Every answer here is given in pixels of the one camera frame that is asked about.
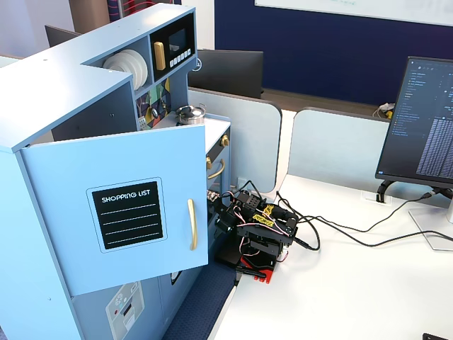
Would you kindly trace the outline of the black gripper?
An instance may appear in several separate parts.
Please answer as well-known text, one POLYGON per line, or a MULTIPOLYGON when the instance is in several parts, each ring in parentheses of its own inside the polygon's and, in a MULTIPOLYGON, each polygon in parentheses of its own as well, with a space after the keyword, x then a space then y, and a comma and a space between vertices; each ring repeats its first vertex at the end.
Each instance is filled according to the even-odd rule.
POLYGON ((243 203, 239 199, 231 200, 229 205, 225 205, 221 197, 208 198, 208 211, 213 215, 218 214, 214 224, 223 233, 228 233, 244 223, 242 207, 243 203))

